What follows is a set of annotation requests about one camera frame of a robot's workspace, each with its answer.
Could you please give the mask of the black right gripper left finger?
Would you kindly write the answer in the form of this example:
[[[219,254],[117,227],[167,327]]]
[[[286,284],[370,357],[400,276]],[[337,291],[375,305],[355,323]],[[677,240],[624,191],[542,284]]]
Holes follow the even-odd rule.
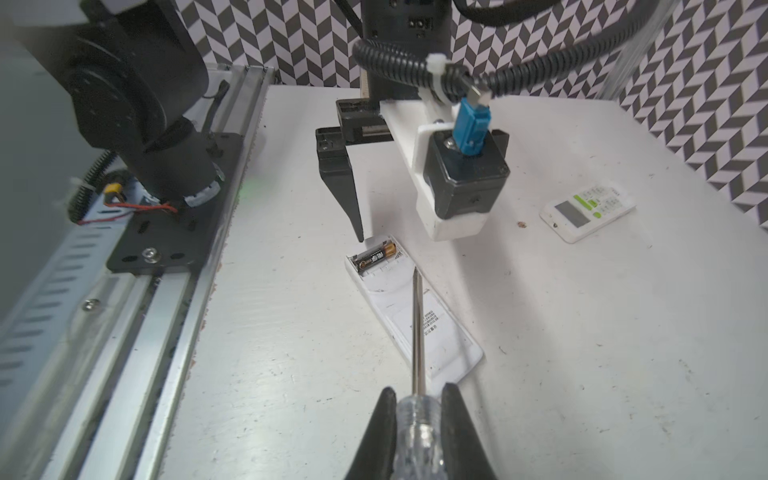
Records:
[[[385,387],[376,402],[370,420],[345,476],[351,479],[387,480],[393,472],[396,451],[397,396]]]

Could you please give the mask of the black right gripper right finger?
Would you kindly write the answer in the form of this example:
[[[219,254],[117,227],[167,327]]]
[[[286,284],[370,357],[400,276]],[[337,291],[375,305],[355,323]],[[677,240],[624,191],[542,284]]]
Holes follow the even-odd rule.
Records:
[[[446,383],[442,389],[440,422],[447,478],[496,480],[457,384]]]

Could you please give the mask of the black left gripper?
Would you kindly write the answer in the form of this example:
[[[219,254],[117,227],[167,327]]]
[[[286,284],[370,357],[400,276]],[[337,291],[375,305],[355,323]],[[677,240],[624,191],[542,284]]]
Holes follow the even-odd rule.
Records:
[[[362,1],[360,14],[347,1],[335,5],[361,40],[382,50],[413,60],[424,60],[430,53],[449,53],[450,1]],[[367,69],[361,72],[361,90],[361,99],[336,102],[340,127],[315,130],[320,177],[350,220],[358,242],[364,241],[364,229],[346,143],[390,141],[392,136],[380,115],[380,103],[419,98],[415,86]]]

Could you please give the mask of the clear handle screwdriver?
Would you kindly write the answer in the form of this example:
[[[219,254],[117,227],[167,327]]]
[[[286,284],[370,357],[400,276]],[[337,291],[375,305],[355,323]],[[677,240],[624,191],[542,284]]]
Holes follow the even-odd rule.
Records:
[[[413,274],[412,392],[396,407],[397,437],[392,479],[446,479],[441,405],[426,385],[423,278]]]

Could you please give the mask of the white remote green buttons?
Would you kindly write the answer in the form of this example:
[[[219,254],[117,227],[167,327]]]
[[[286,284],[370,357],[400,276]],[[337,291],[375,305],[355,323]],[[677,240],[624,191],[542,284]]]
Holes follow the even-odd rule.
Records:
[[[575,244],[636,208],[615,182],[600,182],[546,203],[539,218],[564,242]]]

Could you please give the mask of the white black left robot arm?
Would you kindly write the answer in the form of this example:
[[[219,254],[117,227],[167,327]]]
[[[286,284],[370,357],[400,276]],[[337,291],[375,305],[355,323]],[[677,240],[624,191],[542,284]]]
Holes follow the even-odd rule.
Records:
[[[5,1],[1,17],[70,95],[83,138],[150,195],[136,222],[165,223],[174,246],[210,245],[244,141],[188,119],[208,72],[173,5]]]

